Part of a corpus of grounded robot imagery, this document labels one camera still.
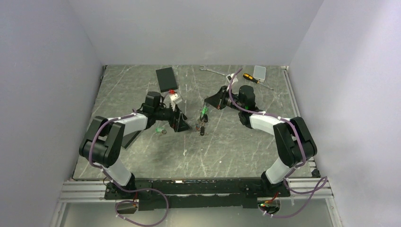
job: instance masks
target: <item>purple cable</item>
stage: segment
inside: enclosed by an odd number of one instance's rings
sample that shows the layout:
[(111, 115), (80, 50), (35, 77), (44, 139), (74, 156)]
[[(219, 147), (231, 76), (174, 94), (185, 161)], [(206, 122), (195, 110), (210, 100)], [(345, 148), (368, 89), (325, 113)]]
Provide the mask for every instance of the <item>purple cable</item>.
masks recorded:
[(135, 222), (135, 221), (133, 221), (133, 220), (131, 220), (131, 219), (129, 219), (129, 218), (126, 218), (126, 217), (124, 217), (123, 215), (121, 215), (121, 214), (118, 213), (117, 207), (118, 207), (120, 204), (122, 204), (122, 203), (127, 203), (127, 202), (132, 203), (132, 204), (136, 204), (136, 202), (133, 202), (133, 201), (130, 201), (130, 200), (124, 200), (124, 201), (121, 201), (121, 202), (119, 202), (119, 203), (117, 203), (117, 204), (115, 205), (115, 213), (117, 214), (117, 217), (122, 218), (122, 219), (124, 219), (124, 220), (126, 220), (126, 221), (128, 221), (128, 222), (130, 222), (130, 223), (133, 223), (133, 224), (135, 224), (135, 225), (137, 225), (137, 226), (141, 226), (141, 227), (153, 227), (153, 226), (157, 226), (158, 224), (162, 223), (162, 222), (165, 220), (165, 218), (167, 217), (168, 209), (169, 209), (169, 203), (168, 203), (168, 199), (167, 199), (166, 195), (163, 194), (161, 191), (159, 191), (159, 190), (157, 190), (157, 189), (154, 189), (154, 188), (141, 188), (141, 189), (137, 189), (137, 190), (126, 190), (126, 189), (124, 189), (123, 187), (121, 187), (121, 185), (119, 185), (115, 180), (113, 180), (113, 178), (112, 178), (109, 174), (107, 174), (107, 172), (105, 171), (104, 168), (93, 164), (93, 160), (92, 160), (92, 154), (93, 154), (93, 149), (94, 149), (96, 140), (99, 138), (100, 133), (101, 133), (102, 130), (106, 127), (106, 125), (108, 125), (109, 123), (114, 122), (114, 121), (118, 121), (118, 120), (123, 120), (123, 119), (130, 118), (130, 117), (134, 117), (134, 116), (137, 114), (137, 111), (136, 111), (135, 109), (133, 109), (132, 111), (133, 111), (134, 113), (131, 113), (131, 114), (126, 115), (126, 116), (116, 117), (116, 118), (110, 119), (110, 120), (106, 121), (104, 124), (102, 124), (102, 125), (100, 126), (100, 128), (97, 130), (97, 132), (96, 132), (96, 134), (95, 134), (95, 136), (94, 136), (94, 138), (93, 138), (92, 144), (91, 144), (91, 146), (90, 146), (88, 159), (89, 159), (89, 163), (90, 163), (91, 166), (101, 169), (102, 172), (103, 172), (103, 174), (105, 174), (115, 186), (117, 186), (119, 189), (121, 189), (121, 190), (124, 191), (124, 192), (133, 193), (133, 192), (141, 192), (141, 191), (150, 190), (150, 191), (157, 192), (157, 193), (159, 193), (160, 195), (163, 196), (163, 198), (164, 198), (165, 201), (166, 201), (166, 212), (164, 213), (164, 216), (163, 216), (158, 222), (156, 222), (156, 223), (154, 223), (154, 224), (150, 224), (150, 225), (144, 225), (144, 224)]
[[(292, 129), (292, 131), (294, 132), (296, 139), (297, 139), (298, 141), (301, 141), (300, 138), (299, 138), (298, 132), (296, 131), (295, 126), (294, 126), (289, 120), (284, 119), (284, 118), (280, 118), (279, 116), (274, 115), (274, 114), (271, 114), (271, 113), (265, 113), (265, 114), (263, 114), (263, 113), (260, 113), (260, 112), (255, 112), (255, 111), (246, 110), (246, 109), (240, 107), (240, 106), (234, 101), (233, 95), (232, 95), (232, 92), (231, 92), (231, 86), (232, 86), (232, 84), (233, 84), (234, 78), (237, 76), (237, 74), (238, 74), (241, 70), (242, 70), (242, 68), (240, 68), (237, 72), (234, 73), (234, 75), (231, 77), (230, 83), (228, 84), (228, 95), (230, 96), (230, 101), (233, 103), (233, 105), (236, 106), (236, 107), (237, 107), (239, 110), (241, 110), (241, 111), (245, 111), (245, 112), (248, 112), (248, 113), (251, 113), (251, 114), (258, 114), (258, 115), (270, 116), (270, 117), (277, 118), (277, 119), (279, 119), (280, 121), (286, 122), (287, 124), (289, 124), (289, 126), (290, 126), (291, 129)], [(305, 151), (304, 151), (304, 148), (302, 147), (302, 144), (301, 144), (301, 143), (299, 143), (299, 149), (300, 149), (301, 155), (302, 155), (302, 163), (299, 164), (299, 165), (297, 165), (297, 166), (295, 166), (295, 168), (299, 168), (299, 167), (301, 167), (301, 166), (303, 166), (303, 165), (306, 164)], [(288, 178), (294, 171), (295, 171), (295, 169), (292, 169), (292, 170), (285, 176), (285, 178)], [(322, 182), (323, 179), (324, 179), (325, 181), (323, 182), (323, 184), (322, 184), (320, 187), (318, 187), (319, 183)], [(311, 200), (313, 194), (314, 194), (317, 190), (319, 190), (319, 189), (321, 189), (321, 188), (324, 187), (324, 185), (327, 183), (327, 180), (328, 180), (328, 179), (327, 179), (326, 176), (325, 176), (325, 177), (322, 177), (322, 178), (319, 180), (319, 182), (316, 184), (315, 188), (314, 188), (313, 190), (310, 190), (310, 191), (307, 191), (307, 192), (297, 192), (297, 191), (293, 190), (292, 188), (290, 188), (290, 187), (287, 185), (286, 181), (284, 180), (284, 181), (283, 181), (284, 186), (285, 186), (288, 190), (292, 191), (293, 193), (296, 193), (296, 194), (309, 194), (309, 193), (310, 193), (311, 195), (309, 196), (309, 198), (308, 198), (308, 200), (305, 202), (305, 204), (304, 204), (297, 212), (295, 212), (295, 213), (292, 214), (292, 215), (279, 216), (279, 217), (277, 217), (277, 218), (290, 218), (290, 217), (293, 217), (293, 216), (297, 215), (299, 212), (301, 212), (301, 211), (305, 208), (305, 206), (309, 203), (309, 201)]]

